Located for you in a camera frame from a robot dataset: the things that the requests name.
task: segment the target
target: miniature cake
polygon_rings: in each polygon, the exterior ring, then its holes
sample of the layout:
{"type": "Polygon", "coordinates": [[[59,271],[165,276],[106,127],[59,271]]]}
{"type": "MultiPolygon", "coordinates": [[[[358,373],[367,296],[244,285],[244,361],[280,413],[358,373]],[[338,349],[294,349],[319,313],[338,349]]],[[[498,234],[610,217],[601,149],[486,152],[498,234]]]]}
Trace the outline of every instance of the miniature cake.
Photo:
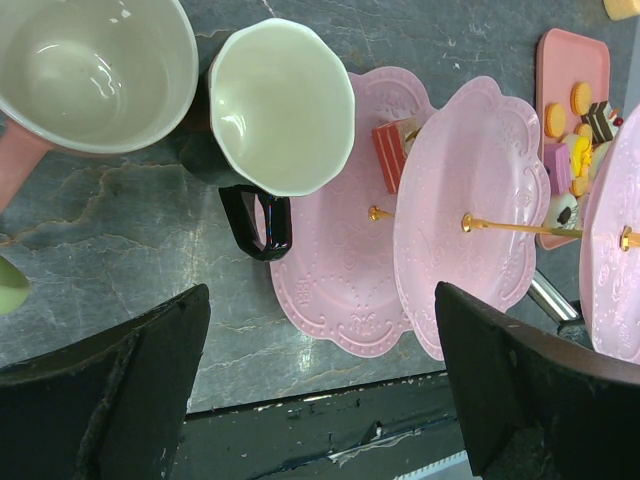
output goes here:
{"type": "Polygon", "coordinates": [[[613,140],[623,123],[622,118],[618,117],[618,110],[613,110],[607,101],[591,105],[589,112],[582,116],[582,121],[593,129],[595,144],[613,140]]]}
{"type": "Polygon", "coordinates": [[[551,182],[551,194],[567,193],[571,187],[571,159],[569,146],[554,143],[544,146],[544,166],[551,182]]]}
{"type": "Polygon", "coordinates": [[[416,119],[406,118],[374,128],[371,132],[389,193],[398,193],[404,164],[419,131],[416,119]]]}

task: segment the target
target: gray marble surface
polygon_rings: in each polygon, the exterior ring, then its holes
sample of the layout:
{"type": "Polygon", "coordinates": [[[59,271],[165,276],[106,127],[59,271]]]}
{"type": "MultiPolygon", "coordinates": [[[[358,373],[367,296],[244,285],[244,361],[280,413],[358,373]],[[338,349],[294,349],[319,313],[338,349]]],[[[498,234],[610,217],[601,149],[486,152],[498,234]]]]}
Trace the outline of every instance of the gray marble surface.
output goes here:
{"type": "MultiPolygon", "coordinates": [[[[411,69],[436,107],[477,75],[533,102],[536,43],[552,27],[609,45],[611,98],[621,105],[636,26],[610,22],[601,0],[183,4],[203,69],[230,32],[277,16],[312,27],[350,71],[411,69]]],[[[121,158],[52,153],[41,162],[0,216],[0,254],[33,285],[20,310],[0,317],[0,366],[100,332],[202,282],[211,290],[212,318],[190,411],[443,368],[410,333],[389,354],[365,360],[290,325],[267,266],[234,244],[217,188],[239,178],[211,161],[210,147],[208,135],[176,132],[121,158]]],[[[539,268],[569,298],[578,297],[577,259],[578,244],[538,255],[539,268]]],[[[512,312],[553,328],[528,298],[512,312]]]]}

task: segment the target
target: mug handle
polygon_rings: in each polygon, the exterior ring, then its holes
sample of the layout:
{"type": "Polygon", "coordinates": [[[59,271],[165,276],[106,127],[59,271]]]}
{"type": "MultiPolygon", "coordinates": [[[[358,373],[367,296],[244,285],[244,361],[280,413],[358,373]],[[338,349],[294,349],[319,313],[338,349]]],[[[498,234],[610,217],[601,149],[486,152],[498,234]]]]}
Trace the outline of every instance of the mug handle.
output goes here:
{"type": "Polygon", "coordinates": [[[293,245],[291,229],[291,202],[286,197],[275,197],[253,185],[235,185],[220,188],[222,205],[231,225],[231,231],[240,249],[261,262],[273,262],[284,257],[293,245]],[[257,195],[264,210],[266,241],[262,245],[255,222],[251,219],[243,193],[257,195]]]}
{"type": "Polygon", "coordinates": [[[0,213],[52,145],[11,120],[0,138],[0,213]]]}

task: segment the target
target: pink cake slice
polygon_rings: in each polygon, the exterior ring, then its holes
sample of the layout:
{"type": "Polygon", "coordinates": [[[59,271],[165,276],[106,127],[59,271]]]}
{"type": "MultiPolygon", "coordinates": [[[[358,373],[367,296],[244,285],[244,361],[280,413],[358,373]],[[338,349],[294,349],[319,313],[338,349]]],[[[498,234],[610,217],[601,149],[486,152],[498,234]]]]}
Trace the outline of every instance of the pink cake slice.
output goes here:
{"type": "Polygon", "coordinates": [[[551,195],[561,195],[571,187],[569,146],[552,143],[544,146],[544,166],[551,181],[551,195]]]}

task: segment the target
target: food items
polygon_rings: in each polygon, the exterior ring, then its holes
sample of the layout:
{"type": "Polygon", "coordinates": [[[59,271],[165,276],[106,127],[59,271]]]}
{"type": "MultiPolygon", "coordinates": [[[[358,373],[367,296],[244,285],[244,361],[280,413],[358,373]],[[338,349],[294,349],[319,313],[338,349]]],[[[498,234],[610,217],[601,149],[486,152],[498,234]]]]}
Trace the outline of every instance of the food items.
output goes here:
{"type": "Polygon", "coordinates": [[[613,110],[608,101],[591,105],[589,112],[582,116],[582,122],[588,123],[593,129],[593,143],[610,142],[618,133],[624,120],[618,116],[618,110],[613,110]]]}
{"type": "Polygon", "coordinates": [[[609,147],[611,147],[611,142],[605,142],[605,143],[601,143],[600,145],[598,145],[593,149],[591,168],[589,168],[590,182],[593,183],[593,181],[596,179],[596,175],[600,171],[600,167],[602,167],[602,161],[604,160],[604,157],[607,156],[609,147]]]}
{"type": "Polygon", "coordinates": [[[579,137],[586,138],[587,140],[589,140],[589,142],[593,142],[593,129],[588,123],[581,123],[576,127],[573,133],[575,133],[579,137]]]}
{"type": "Polygon", "coordinates": [[[550,138],[560,138],[567,125],[567,115],[559,103],[547,107],[544,118],[544,133],[550,138]]]}
{"type": "Polygon", "coordinates": [[[420,125],[415,118],[396,120],[371,132],[389,193],[398,193],[400,177],[420,125]]]}
{"type": "Polygon", "coordinates": [[[551,195],[567,193],[572,180],[569,146],[564,143],[545,145],[544,166],[551,182],[551,195]]]}
{"type": "Polygon", "coordinates": [[[547,216],[542,223],[547,228],[572,230],[578,221],[578,201],[570,193],[551,197],[547,216]]]}
{"type": "Polygon", "coordinates": [[[591,107],[591,86],[586,82],[577,83],[571,90],[571,110],[578,116],[589,113],[591,107]]]}
{"type": "Polygon", "coordinates": [[[562,143],[569,146],[572,180],[587,175],[593,155],[591,142],[585,137],[570,133],[562,139],[562,143]]]}
{"type": "Polygon", "coordinates": [[[580,198],[589,190],[589,175],[583,175],[571,182],[569,192],[576,198],[580,198]]]}

